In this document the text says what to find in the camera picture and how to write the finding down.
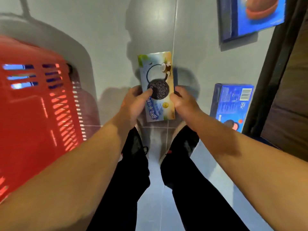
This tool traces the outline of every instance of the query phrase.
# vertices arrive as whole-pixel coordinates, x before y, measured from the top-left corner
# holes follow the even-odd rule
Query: pant leg
[[[249,230],[188,156],[166,157],[161,173],[165,185],[172,189],[186,231]]]
[[[88,226],[94,230],[135,230],[137,201],[150,186],[148,159],[122,159]]]

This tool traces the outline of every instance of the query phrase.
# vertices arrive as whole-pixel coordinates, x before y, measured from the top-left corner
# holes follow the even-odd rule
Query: forearm
[[[193,122],[209,152],[274,229],[308,229],[308,163],[204,113]]]
[[[1,230],[56,230],[91,217],[129,129],[129,118],[118,113],[91,139],[13,192],[0,205]]]

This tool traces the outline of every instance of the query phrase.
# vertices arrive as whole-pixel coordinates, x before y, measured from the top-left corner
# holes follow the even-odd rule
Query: red plastic shopping basket
[[[84,140],[68,73],[58,54],[0,36],[0,201]]]

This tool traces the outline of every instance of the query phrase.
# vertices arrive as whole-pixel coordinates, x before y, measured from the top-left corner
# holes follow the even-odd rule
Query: person's right arm
[[[182,87],[175,108],[273,229],[308,230],[308,163],[253,140],[201,111]]]

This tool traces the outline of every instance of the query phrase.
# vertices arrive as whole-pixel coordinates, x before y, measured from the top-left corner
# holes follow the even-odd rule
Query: yellow round badge
[[[163,107],[166,109],[168,108],[169,104],[167,102],[163,103]]]

